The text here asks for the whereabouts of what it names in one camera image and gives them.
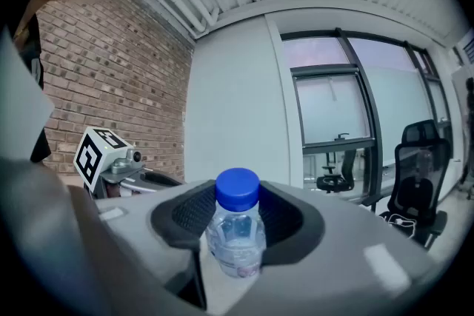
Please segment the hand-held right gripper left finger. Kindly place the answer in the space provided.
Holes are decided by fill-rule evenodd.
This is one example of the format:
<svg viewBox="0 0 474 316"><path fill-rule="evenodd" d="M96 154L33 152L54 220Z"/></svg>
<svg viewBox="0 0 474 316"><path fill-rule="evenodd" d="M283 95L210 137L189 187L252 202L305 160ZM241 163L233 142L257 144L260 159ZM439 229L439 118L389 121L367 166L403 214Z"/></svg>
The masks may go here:
<svg viewBox="0 0 474 316"><path fill-rule="evenodd" d="M201 235L215 210L214 181L99 202L70 189L92 281L86 316L209 316Z"/></svg>

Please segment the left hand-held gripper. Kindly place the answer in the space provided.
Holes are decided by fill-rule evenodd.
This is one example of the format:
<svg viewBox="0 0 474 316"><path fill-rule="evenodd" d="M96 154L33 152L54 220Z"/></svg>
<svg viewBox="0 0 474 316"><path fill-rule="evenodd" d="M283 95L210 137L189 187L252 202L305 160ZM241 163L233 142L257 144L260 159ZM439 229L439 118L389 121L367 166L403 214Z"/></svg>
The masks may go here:
<svg viewBox="0 0 474 316"><path fill-rule="evenodd" d="M107 198L107 186L123 180L124 190L137 193L158 192L184 183L166 172L142 169L141 153L109 129L87 127L73 164L95 198Z"/></svg>

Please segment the clear plastic bottle blue label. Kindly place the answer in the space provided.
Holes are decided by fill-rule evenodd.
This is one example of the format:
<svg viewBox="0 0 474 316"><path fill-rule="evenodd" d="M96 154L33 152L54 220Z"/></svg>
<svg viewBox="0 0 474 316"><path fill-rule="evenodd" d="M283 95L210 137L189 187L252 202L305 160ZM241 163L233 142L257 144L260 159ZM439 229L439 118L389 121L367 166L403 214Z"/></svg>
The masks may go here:
<svg viewBox="0 0 474 316"><path fill-rule="evenodd" d="M227 169L216 179L216 211L206 239L222 272L232 278L248 278L260 269L267 244L259 189L260 180L250 169Z"/></svg>

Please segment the black mesh office chair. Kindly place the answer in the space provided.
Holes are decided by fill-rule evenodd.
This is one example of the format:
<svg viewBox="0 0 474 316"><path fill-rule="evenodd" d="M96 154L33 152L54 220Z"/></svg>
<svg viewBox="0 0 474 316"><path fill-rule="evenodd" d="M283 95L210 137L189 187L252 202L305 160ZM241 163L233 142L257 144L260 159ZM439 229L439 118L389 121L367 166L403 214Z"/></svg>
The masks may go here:
<svg viewBox="0 0 474 316"><path fill-rule="evenodd" d="M438 200L450 153L450 142L440 137L432 119L405 127L395 148L395 183L379 217L426 250L447 224Z"/></svg>

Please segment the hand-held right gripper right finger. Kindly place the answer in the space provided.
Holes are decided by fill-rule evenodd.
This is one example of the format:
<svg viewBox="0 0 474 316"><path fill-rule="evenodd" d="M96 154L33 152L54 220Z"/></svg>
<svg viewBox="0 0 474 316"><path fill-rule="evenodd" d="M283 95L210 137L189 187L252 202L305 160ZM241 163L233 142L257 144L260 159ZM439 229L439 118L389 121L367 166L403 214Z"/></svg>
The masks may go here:
<svg viewBox="0 0 474 316"><path fill-rule="evenodd" d="M318 210L324 234L298 263L264 266L225 316L393 316L433 284L438 264L374 213L285 184L263 186Z"/></svg>

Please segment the black window frame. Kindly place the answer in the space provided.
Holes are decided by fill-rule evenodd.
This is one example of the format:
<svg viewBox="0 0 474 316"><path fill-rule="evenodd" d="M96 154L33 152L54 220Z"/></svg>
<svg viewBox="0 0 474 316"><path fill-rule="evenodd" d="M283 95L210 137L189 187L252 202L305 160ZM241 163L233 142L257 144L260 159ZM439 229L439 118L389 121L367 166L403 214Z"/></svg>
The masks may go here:
<svg viewBox="0 0 474 316"><path fill-rule="evenodd" d="M452 135L445 90L426 50L342 29L282 33L276 48L287 120L290 184L354 203L391 194L404 128L432 119ZM326 153L357 151L355 186L326 193Z"/></svg>

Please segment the black office chair behind glass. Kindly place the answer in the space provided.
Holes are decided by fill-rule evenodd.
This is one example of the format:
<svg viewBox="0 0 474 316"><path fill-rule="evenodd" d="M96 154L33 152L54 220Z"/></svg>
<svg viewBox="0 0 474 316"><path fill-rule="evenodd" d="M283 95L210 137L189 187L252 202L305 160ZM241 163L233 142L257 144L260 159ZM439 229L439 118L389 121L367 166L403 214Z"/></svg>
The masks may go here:
<svg viewBox="0 0 474 316"><path fill-rule="evenodd" d="M344 151L341 167L338 167L336 152L326 153L326 164L322 176L317 177L316 186L326 193L349 192L355 186L353 165L356 159L355 149Z"/></svg>

